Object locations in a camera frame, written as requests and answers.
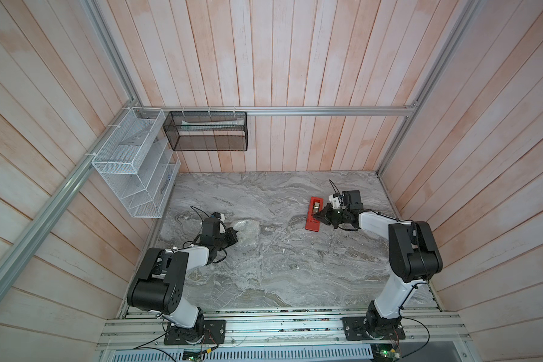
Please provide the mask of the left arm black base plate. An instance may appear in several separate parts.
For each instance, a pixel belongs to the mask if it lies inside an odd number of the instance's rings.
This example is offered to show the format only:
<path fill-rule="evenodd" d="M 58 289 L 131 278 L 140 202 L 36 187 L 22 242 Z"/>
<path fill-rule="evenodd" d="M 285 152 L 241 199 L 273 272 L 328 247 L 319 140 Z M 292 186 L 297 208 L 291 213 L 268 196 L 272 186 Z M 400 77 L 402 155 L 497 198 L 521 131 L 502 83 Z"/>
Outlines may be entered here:
<path fill-rule="evenodd" d="M 165 345 L 195 345 L 224 343 L 226 335 L 225 320 L 198 321 L 193 328 L 183 328 L 176 325 L 167 327 L 164 337 Z"/>

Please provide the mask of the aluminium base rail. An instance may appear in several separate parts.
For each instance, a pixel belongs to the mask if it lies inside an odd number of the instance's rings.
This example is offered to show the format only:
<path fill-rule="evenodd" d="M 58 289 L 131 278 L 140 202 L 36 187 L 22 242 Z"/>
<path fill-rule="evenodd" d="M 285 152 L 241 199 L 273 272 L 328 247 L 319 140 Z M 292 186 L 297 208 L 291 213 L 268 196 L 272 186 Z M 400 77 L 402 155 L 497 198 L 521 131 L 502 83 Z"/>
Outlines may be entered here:
<path fill-rule="evenodd" d="M 205 321 L 226 322 L 224 347 L 347 344 L 343 318 L 364 318 L 363 309 L 257 309 L 205 312 Z M 469 341 L 471 335 L 456 312 L 406 308 L 401 323 L 407 342 Z M 108 320 L 97 350 L 131 349 L 164 333 L 151 312 L 129 309 L 126 318 Z"/>

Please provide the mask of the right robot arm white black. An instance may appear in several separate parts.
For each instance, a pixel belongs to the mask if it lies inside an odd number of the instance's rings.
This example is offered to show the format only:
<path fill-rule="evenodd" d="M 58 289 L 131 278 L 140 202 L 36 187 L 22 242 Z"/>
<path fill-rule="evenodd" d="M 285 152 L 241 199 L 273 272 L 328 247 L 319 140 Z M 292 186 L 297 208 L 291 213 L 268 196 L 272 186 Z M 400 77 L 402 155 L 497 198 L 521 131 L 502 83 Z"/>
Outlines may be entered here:
<path fill-rule="evenodd" d="M 401 315 L 413 291 L 427 284 L 442 271 L 443 261 L 427 222 L 399 220 L 364 207 L 358 190 L 334 193 L 325 205 L 322 198 L 312 198 L 308 220 L 318 231 L 319 224 L 348 232 L 365 231 L 389 243 L 392 274 L 378 297 L 371 301 L 364 317 L 345 317 L 342 324 L 348 341 L 403 339 Z"/>

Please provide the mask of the black mesh wall basket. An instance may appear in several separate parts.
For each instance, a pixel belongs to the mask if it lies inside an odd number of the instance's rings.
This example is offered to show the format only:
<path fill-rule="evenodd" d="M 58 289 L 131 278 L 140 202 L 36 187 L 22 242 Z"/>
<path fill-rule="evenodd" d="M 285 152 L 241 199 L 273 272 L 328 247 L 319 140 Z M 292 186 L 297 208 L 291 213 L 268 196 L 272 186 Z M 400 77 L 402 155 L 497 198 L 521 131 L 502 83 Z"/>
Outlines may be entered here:
<path fill-rule="evenodd" d="M 246 152 L 247 114 L 231 111 L 171 111 L 163 124 L 176 152 Z"/>

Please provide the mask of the red tape dispenser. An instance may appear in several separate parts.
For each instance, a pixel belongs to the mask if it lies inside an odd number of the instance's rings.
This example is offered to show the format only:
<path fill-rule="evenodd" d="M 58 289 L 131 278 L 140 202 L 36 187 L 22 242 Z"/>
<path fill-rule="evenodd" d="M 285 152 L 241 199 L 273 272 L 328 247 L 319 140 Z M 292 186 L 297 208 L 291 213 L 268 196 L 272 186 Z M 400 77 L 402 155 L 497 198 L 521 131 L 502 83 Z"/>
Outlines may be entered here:
<path fill-rule="evenodd" d="M 315 214 L 312 213 L 313 205 L 315 202 L 321 203 L 320 211 L 322 210 L 324 206 L 324 199 L 319 198 L 319 197 L 311 197 L 310 202 L 309 202 L 308 213 L 306 217 L 306 225 L 305 225 L 305 230 L 308 230 L 310 232 L 319 232 L 320 226 L 321 226 L 321 222 L 316 220 L 314 217 Z"/>

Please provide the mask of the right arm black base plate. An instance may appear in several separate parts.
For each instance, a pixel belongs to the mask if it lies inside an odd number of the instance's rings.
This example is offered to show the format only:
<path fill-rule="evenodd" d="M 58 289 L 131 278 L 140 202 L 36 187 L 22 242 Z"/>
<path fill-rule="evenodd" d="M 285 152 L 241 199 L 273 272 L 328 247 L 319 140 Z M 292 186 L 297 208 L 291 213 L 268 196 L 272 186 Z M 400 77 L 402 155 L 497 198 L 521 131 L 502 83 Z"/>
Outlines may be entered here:
<path fill-rule="evenodd" d="M 342 324 L 347 341 L 406 339 L 400 318 L 345 317 Z"/>

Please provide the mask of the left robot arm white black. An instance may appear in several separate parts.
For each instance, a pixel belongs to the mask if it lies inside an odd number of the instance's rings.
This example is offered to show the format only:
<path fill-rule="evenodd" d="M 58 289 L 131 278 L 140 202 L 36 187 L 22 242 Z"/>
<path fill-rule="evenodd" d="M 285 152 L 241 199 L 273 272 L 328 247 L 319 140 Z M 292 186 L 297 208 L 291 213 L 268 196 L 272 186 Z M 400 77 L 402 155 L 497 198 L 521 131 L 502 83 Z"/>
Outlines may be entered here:
<path fill-rule="evenodd" d="M 181 248 L 149 248 L 127 292 L 129 306 L 157 313 L 169 323 L 168 332 L 181 331 L 191 342 L 204 335 L 204 313 L 183 295 L 186 274 L 223 262 L 227 249 L 238 243 L 238 232 L 225 224 L 224 214 L 193 210 L 204 217 L 195 238 Z"/>

